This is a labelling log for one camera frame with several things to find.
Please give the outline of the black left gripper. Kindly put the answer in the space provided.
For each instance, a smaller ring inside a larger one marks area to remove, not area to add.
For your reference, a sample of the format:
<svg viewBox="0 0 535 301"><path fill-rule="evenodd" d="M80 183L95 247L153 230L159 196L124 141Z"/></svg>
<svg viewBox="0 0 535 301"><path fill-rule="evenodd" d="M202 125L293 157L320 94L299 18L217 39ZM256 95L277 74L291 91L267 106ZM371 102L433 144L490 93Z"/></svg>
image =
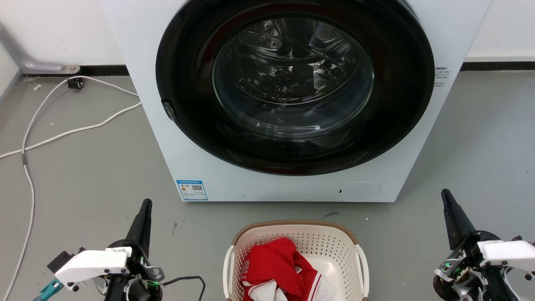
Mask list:
<svg viewBox="0 0 535 301"><path fill-rule="evenodd" d="M127 260L130 273L106 276L108 281L105 301L162 301L163 290L158 284L165 277L162 269L149 263L150 235L152 225L151 199L144 199L124 240L109 245L131 247L132 255Z"/></svg>

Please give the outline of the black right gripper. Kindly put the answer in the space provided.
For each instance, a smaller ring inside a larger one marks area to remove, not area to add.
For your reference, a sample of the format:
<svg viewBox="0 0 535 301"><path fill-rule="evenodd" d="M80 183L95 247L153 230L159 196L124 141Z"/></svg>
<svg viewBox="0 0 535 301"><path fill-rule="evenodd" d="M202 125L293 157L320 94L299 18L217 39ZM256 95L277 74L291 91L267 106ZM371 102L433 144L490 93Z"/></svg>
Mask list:
<svg viewBox="0 0 535 301"><path fill-rule="evenodd" d="M491 301L480 266L479 242L499 240L488 231L476 231L449 189L441 191L451 254L435 270L433 289L443 301Z"/></svg>

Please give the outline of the beige perforated laundry basket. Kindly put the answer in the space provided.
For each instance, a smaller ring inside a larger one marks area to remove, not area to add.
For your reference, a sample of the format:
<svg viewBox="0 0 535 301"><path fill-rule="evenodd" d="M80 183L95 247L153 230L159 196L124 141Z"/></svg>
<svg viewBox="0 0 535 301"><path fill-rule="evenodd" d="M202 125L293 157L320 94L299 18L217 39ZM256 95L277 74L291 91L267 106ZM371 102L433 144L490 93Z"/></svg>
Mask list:
<svg viewBox="0 0 535 301"><path fill-rule="evenodd" d="M343 301L369 301L369 265L363 248L346 227L326 221L280 220L247 225L234 237L223 264L226 301L241 301L239 271L254 245L290 239L297 251L333 265Z"/></svg>

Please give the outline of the blue energy label sticker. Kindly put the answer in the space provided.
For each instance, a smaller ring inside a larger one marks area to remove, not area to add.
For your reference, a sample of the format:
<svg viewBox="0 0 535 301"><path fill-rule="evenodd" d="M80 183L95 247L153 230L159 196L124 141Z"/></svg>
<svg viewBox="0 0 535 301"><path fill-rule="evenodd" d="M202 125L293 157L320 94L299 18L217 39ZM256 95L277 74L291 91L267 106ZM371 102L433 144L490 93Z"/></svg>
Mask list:
<svg viewBox="0 0 535 301"><path fill-rule="evenodd" d="M176 185L184 202L209 200L202 181L176 180Z"/></svg>

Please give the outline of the round white filter cover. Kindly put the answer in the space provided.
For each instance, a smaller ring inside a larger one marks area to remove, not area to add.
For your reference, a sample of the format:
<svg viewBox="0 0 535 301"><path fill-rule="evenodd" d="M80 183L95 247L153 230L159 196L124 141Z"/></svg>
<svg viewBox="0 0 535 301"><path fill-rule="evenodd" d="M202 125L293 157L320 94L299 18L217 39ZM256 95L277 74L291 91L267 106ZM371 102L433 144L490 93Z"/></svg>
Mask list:
<svg viewBox="0 0 535 301"><path fill-rule="evenodd" d="M358 181L340 187L337 196L346 202L374 202L380 191L380 186L375 183Z"/></svg>

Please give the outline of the black round washer door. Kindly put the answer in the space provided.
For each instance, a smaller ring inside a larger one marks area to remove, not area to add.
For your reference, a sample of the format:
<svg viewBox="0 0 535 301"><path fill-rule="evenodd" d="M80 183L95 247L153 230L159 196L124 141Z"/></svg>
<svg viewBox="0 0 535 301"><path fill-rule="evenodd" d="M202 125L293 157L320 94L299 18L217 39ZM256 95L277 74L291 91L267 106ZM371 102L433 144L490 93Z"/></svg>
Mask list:
<svg viewBox="0 0 535 301"><path fill-rule="evenodd" d="M427 109L434 70L406 0L187 0L155 62L162 105L191 141L285 176L392 149Z"/></svg>

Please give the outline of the red sports jersey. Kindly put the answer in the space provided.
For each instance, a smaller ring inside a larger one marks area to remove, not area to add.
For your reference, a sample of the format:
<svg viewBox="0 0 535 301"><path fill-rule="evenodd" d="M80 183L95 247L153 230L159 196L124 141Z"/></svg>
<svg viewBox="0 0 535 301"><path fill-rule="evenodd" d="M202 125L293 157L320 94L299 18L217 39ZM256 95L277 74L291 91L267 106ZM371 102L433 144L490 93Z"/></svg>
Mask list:
<svg viewBox="0 0 535 301"><path fill-rule="evenodd" d="M288 238L254 245L239 271L242 301L313 301L321 274Z"/></svg>

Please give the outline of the grey printed text label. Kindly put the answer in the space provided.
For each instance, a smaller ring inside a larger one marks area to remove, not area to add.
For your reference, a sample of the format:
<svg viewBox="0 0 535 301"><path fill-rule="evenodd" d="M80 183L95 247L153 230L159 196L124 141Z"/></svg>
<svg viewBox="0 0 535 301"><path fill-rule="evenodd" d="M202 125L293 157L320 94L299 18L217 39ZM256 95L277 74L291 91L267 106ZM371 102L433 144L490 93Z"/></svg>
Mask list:
<svg viewBox="0 0 535 301"><path fill-rule="evenodd" d="M450 77L448 67L436 66L434 68L434 87L443 87Z"/></svg>

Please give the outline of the white front-load washing machine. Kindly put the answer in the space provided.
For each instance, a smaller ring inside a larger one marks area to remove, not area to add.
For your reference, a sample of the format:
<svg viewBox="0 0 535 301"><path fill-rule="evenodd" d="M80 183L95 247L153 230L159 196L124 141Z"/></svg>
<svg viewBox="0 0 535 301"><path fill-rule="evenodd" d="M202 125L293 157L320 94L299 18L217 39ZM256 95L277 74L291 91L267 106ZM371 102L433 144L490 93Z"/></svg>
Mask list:
<svg viewBox="0 0 535 301"><path fill-rule="evenodd" d="M159 95L155 62L166 27L187 0L102 0L102 5L177 190L176 180L197 180L209 198L198 202L346 202L337 196L340 187L368 181L381 188L374 202L395 202L492 3L406 1L430 40L434 67L449 68L447 83L433 85L422 118L392 149L350 169L307 176L260 173L225 162L191 141L169 118Z"/></svg>

